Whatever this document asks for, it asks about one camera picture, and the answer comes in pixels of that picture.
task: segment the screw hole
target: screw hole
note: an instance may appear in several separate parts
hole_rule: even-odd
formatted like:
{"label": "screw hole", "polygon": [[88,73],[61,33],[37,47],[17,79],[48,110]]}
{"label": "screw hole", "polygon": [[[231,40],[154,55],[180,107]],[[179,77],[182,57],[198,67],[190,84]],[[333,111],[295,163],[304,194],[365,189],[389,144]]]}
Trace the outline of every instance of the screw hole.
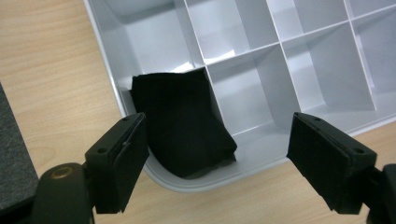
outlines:
{"label": "screw hole", "polygon": [[98,152],[99,152],[99,153],[105,153],[106,151],[107,151],[107,149],[102,148],[102,147],[98,149]]}
{"label": "screw hole", "polygon": [[361,149],[361,148],[353,148],[353,151],[356,152],[356,153],[359,153],[359,154],[363,154],[364,153],[364,150]]}

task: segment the black cloth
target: black cloth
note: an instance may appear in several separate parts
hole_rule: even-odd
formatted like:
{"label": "black cloth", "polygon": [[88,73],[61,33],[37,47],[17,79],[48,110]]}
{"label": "black cloth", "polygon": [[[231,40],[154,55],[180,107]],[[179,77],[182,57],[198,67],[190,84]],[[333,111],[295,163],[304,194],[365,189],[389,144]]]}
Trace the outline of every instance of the black cloth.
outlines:
{"label": "black cloth", "polygon": [[158,162],[188,177],[235,161],[236,143],[213,115],[205,70],[133,77],[137,112],[148,123],[148,145]]}

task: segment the wooden table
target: wooden table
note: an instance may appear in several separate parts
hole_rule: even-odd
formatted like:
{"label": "wooden table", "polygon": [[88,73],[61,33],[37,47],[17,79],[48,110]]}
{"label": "wooden table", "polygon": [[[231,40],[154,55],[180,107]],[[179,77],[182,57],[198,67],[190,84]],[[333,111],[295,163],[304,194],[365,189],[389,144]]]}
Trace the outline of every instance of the wooden table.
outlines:
{"label": "wooden table", "polygon": [[[85,151],[120,112],[82,0],[0,0],[0,81],[39,175]],[[396,162],[396,123],[357,137]],[[290,163],[204,193],[164,189],[144,172],[124,214],[97,223],[365,223],[339,216]]]}

